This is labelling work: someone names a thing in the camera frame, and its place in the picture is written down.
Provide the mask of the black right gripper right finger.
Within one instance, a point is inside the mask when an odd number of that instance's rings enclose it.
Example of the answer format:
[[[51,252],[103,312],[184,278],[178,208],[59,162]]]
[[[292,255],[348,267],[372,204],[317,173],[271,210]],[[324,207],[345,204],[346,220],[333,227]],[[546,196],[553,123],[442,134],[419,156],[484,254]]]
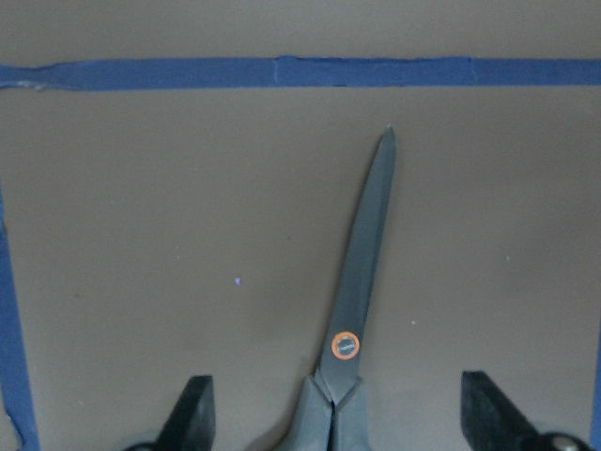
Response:
[[[564,432],[540,432],[484,371],[461,376],[460,424],[474,451],[590,450]]]

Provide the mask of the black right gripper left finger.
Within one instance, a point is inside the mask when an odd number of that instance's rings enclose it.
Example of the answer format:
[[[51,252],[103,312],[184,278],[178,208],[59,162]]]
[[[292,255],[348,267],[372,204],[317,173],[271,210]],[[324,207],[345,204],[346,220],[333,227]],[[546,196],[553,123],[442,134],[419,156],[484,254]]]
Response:
[[[130,450],[209,451],[216,436],[213,378],[190,377],[157,439],[126,447]]]

